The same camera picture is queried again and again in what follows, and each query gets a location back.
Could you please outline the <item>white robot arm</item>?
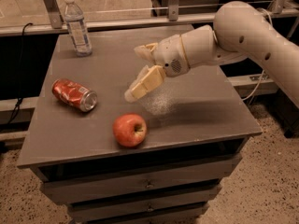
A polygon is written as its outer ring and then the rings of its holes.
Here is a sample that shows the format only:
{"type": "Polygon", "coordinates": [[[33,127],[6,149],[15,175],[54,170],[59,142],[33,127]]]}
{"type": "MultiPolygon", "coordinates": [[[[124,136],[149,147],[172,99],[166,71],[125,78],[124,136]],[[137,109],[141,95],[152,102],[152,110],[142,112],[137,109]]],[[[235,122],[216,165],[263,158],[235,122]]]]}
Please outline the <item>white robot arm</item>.
{"type": "Polygon", "coordinates": [[[249,58],[299,105],[299,46],[278,33],[261,12],[241,1],[223,5],[211,26],[136,47],[135,53],[152,66],[145,66],[125,92],[130,103],[161,86],[167,77],[184,75],[202,65],[249,58]]]}

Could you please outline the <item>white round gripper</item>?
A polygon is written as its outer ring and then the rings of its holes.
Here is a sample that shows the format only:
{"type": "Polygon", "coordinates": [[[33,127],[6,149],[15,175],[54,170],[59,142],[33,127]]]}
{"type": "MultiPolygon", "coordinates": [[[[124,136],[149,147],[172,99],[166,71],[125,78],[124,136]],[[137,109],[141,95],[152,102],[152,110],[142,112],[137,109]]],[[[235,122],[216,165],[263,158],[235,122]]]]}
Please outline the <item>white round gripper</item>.
{"type": "Polygon", "coordinates": [[[133,103],[161,86],[166,76],[178,77],[190,71],[180,35],[170,36],[161,42],[134,48],[135,54],[153,65],[142,68],[136,80],[124,93],[127,102],[133,103]]]}

